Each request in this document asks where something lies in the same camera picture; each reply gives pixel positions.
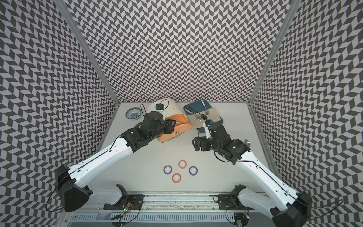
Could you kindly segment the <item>orange top drawer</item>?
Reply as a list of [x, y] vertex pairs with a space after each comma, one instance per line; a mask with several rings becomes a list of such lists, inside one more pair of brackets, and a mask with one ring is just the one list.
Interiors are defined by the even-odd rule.
[[192, 129], [192, 125], [189, 123], [189, 120], [187, 119], [186, 115], [184, 114], [175, 114], [167, 118], [167, 120], [176, 120], [176, 124], [174, 127], [174, 131], [172, 134], [163, 134], [160, 137], [158, 137], [158, 141], [160, 143], [166, 142], [168, 140], [171, 140], [175, 137], [178, 137], [182, 135], [187, 130]]

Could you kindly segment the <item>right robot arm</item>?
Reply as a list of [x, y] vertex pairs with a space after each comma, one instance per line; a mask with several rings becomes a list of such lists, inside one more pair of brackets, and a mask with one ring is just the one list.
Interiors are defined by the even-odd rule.
[[196, 151], [213, 151], [249, 175], [267, 194], [263, 196], [237, 185], [230, 193], [233, 208], [240, 205], [252, 208], [272, 219], [277, 227], [303, 227], [311, 216], [312, 198], [306, 192], [298, 192], [264, 166], [250, 147], [239, 139], [232, 140], [220, 123], [206, 120], [206, 135], [192, 140]]

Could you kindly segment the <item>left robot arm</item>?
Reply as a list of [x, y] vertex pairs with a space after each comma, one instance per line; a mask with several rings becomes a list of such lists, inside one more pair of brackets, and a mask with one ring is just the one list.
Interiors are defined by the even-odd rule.
[[110, 146], [76, 165], [58, 167], [54, 171], [55, 191], [64, 211], [76, 211], [88, 202], [93, 192], [86, 186], [98, 174], [161, 135], [172, 134], [175, 126], [176, 120], [165, 120], [160, 112], [146, 113], [142, 122], [121, 133]]

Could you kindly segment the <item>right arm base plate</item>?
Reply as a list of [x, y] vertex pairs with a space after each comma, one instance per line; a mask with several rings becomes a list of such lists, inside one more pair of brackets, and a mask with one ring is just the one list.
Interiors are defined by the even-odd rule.
[[213, 200], [218, 204], [218, 207], [222, 211], [230, 210], [246, 210], [248, 207], [245, 207], [241, 204], [241, 202], [232, 197], [230, 194], [218, 194], [213, 196]]

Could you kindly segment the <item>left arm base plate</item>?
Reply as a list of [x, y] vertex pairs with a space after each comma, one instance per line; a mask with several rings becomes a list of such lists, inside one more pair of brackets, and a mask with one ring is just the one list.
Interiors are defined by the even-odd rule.
[[143, 202], [144, 202], [143, 194], [131, 194], [128, 196], [122, 196], [121, 199], [117, 201], [116, 204], [108, 204], [106, 203], [103, 207], [103, 210], [115, 210], [121, 211], [126, 208], [128, 203], [132, 203], [133, 210], [141, 210]]

